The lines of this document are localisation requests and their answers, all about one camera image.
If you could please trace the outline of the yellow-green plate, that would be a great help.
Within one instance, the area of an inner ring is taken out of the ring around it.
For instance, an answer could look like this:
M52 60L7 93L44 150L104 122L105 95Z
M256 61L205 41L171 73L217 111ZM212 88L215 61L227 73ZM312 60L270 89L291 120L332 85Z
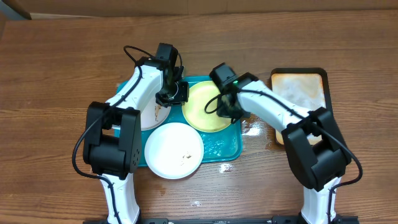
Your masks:
M182 106L183 116L187 123L206 133L227 128L231 124L230 119L219 117L215 112L205 113L206 104L219 94L220 91L212 81L199 82L190 87L188 102Z

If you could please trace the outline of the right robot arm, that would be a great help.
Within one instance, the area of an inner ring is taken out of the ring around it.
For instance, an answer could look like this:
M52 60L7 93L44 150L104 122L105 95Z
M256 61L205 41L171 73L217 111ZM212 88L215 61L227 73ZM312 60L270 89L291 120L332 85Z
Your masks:
M232 123L252 113L280 132L290 170L303 185L304 205L299 223L340 223L335 194L353 159L332 112L311 111L276 95L251 73L237 76L225 63L210 72L219 89L214 109Z

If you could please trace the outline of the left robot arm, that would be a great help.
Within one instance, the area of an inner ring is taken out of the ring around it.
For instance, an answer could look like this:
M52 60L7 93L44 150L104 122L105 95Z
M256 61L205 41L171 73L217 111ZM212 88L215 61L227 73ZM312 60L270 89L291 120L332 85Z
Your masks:
M106 223L139 223L133 173L142 156L141 113L152 98L165 108L188 101L182 58L171 44L160 43L154 55L134 61L134 73L123 88L104 103L92 102L85 131L74 149L83 147L83 160L100 180L108 206Z

